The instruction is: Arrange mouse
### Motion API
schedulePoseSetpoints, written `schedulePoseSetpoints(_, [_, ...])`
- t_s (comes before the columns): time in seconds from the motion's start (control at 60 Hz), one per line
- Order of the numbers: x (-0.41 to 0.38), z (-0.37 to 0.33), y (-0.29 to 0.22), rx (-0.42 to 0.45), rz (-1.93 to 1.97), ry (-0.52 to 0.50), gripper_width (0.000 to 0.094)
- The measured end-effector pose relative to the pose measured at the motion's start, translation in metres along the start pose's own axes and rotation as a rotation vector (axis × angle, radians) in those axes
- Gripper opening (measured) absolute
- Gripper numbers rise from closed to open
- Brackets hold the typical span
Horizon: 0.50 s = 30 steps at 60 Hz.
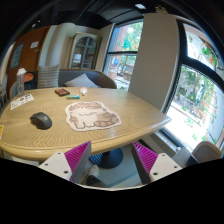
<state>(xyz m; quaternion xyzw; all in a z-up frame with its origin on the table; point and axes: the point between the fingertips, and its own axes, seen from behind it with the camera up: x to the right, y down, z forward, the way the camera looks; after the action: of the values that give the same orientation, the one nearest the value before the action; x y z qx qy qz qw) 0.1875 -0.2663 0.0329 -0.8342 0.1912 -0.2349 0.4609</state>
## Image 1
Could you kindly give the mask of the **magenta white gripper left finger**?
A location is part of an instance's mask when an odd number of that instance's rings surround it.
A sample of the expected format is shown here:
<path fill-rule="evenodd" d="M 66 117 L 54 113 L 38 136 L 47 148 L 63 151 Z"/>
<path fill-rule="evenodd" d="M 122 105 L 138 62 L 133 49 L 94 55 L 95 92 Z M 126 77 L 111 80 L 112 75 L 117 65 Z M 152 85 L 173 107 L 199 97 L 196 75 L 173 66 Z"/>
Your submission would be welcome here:
<path fill-rule="evenodd" d="M 56 152 L 40 168 L 73 183 L 80 183 L 90 153 L 91 142 L 88 141 L 66 153 Z"/>

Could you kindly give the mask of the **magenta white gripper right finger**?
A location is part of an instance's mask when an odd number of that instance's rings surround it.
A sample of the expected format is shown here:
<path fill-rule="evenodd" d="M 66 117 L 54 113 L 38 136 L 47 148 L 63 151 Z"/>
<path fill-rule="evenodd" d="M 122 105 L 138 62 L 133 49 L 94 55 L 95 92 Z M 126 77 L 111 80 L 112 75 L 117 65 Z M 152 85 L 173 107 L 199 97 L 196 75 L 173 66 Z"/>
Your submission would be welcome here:
<path fill-rule="evenodd" d="M 166 153 L 156 154 L 137 142 L 133 142 L 132 155 L 143 185 L 181 170 L 181 167 Z"/>

